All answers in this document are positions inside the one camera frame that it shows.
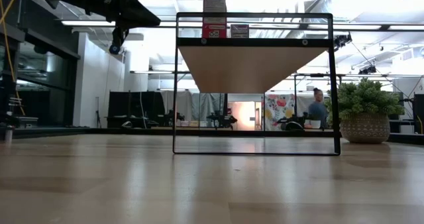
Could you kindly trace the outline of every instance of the red box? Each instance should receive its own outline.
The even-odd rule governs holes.
[[[204,13],[226,13],[225,0],[203,0]],[[203,18],[202,38],[226,38],[227,18]]]

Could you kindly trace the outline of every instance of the woven basket planter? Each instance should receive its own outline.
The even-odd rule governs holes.
[[[390,136],[387,115],[360,113],[340,123],[340,132],[349,142],[380,144]]]

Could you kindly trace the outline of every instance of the person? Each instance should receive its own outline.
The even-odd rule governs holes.
[[[313,90],[313,96],[315,98],[315,101],[311,105],[309,105],[308,113],[312,117],[318,118],[321,121],[321,127],[325,128],[327,124],[327,108],[323,103],[323,91],[318,88],[315,88]]]

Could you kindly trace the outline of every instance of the box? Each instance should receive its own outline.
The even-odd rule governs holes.
[[[231,38],[249,38],[249,25],[231,25]]]
[[[204,13],[226,13],[225,0],[203,0]],[[227,18],[203,18],[202,38],[226,38]]]

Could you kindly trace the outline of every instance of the ceiling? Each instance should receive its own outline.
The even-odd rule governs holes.
[[[87,16],[83,9],[61,3],[52,10],[44,0],[34,0],[46,7],[62,20],[105,20],[99,15]],[[163,21],[174,21],[177,12],[201,12],[202,0],[139,0]],[[328,12],[336,21],[345,23],[422,23],[424,8],[419,6],[422,0],[227,0],[228,12]],[[107,49],[111,40],[111,28],[75,28],[88,32],[90,39],[100,47]],[[288,32],[252,31],[255,37],[284,38]],[[139,42],[150,56],[150,65],[155,69],[165,70],[174,63],[175,29],[174,28],[138,28],[131,30],[129,40]],[[199,29],[183,28],[181,34],[200,36]],[[336,53],[338,72],[349,72],[369,61],[376,61],[377,66],[387,67],[392,57],[412,47],[424,46],[424,32],[351,32],[353,44]],[[327,61],[325,54],[318,57],[302,72],[325,72]]]

